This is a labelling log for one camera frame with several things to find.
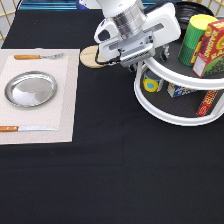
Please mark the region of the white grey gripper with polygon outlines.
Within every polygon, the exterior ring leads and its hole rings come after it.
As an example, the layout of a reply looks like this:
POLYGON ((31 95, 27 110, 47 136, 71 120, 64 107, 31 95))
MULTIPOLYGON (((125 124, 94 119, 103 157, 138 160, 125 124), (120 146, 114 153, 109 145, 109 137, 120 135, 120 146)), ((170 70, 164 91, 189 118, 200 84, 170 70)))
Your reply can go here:
MULTIPOLYGON (((180 37, 175 4, 159 2, 147 9, 141 1, 99 1, 104 20, 94 39, 105 64, 120 63, 137 71, 137 62, 155 55, 155 49, 180 37)), ((161 60, 169 58, 164 46, 161 60)))

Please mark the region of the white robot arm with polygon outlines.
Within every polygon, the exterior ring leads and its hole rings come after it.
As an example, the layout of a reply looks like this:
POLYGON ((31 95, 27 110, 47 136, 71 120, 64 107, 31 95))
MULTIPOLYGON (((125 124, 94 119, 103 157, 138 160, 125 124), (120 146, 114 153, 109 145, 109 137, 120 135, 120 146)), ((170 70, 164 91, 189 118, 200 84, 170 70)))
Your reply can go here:
POLYGON ((97 64, 129 67, 153 57, 158 47, 180 37, 176 7, 171 1, 148 8, 141 0, 97 1, 104 15, 94 35, 97 64))

